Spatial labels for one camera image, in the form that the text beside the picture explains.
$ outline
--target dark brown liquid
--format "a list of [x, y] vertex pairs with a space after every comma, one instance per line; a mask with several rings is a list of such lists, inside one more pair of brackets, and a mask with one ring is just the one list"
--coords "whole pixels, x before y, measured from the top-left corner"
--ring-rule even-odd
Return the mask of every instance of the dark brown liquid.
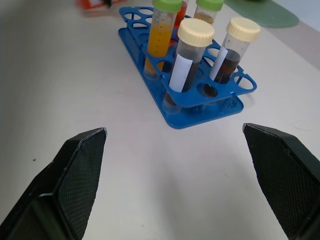
[[236, 51], [228, 49], [228, 53], [226, 54], [214, 81], [219, 84], [227, 84], [231, 75], [239, 65], [240, 59], [241, 57]]
[[218, 95], [217, 89], [215, 89], [213, 86], [209, 86], [208, 84], [203, 86], [203, 92], [209, 98], [214, 98]]
[[[185, 83], [183, 85], [183, 88], [182, 88], [182, 92], [187, 92], [190, 88], [191, 88], [191, 85], [192, 85], [192, 82], [195, 78], [195, 75], [197, 73], [197, 70], [198, 70], [198, 65], [199, 65], [199, 61], [198, 62], [193, 62], [191, 64], [191, 67], [190, 67], [190, 70], [189, 70], [189, 73], [185, 79]], [[164, 99], [171, 105], [173, 106], [176, 106], [176, 104], [174, 103], [174, 101], [171, 99], [170, 95], [166, 92], [165, 93], [165, 96], [164, 96]]]

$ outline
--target textured gripper pad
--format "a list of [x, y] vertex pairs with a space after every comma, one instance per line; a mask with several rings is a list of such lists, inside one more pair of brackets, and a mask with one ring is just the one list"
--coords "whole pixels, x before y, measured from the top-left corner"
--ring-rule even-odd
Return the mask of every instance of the textured gripper pad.
[[86, 140], [58, 190], [58, 201], [77, 240], [83, 238], [98, 189], [105, 133]]
[[[261, 190], [291, 239], [316, 204], [319, 187], [294, 151], [268, 128], [259, 127], [244, 125], [243, 132]], [[297, 147], [305, 148], [302, 143]]]

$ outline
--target green screw cap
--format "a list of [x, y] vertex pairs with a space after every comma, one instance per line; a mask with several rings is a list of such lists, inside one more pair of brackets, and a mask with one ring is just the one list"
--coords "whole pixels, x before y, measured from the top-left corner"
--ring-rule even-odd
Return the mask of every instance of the green screw cap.
[[180, 11], [183, 0], [152, 0], [152, 5], [165, 13], [175, 14]]
[[224, 0], [196, 0], [196, 4], [203, 9], [219, 12], [222, 9]]

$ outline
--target white table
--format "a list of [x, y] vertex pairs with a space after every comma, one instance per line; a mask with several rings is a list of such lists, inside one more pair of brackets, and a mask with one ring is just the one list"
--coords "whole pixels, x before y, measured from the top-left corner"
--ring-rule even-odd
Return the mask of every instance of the white table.
[[[219, 43], [237, 15], [218, 14]], [[124, 26], [83, 18], [72, 0], [31, 1], [3, 25], [0, 222], [65, 140], [106, 127], [85, 240], [286, 240], [242, 125], [291, 133], [320, 158], [319, 71], [262, 29], [240, 63], [258, 84], [243, 112], [175, 130], [118, 36]]]

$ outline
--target tube with dark liquid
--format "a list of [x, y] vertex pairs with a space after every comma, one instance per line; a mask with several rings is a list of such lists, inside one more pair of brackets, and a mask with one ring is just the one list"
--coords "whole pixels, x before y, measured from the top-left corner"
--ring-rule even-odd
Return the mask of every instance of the tube with dark liquid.
[[227, 34], [209, 74], [211, 80], [219, 84], [229, 82], [250, 42], [258, 37], [260, 26], [250, 19], [234, 17], [226, 31]]
[[[195, 78], [198, 65], [206, 47], [212, 43], [215, 30], [207, 22], [195, 18], [185, 18], [178, 29], [179, 42], [170, 73], [169, 87], [177, 92], [187, 92]], [[177, 106], [166, 92], [162, 108], [170, 114], [177, 114]]]

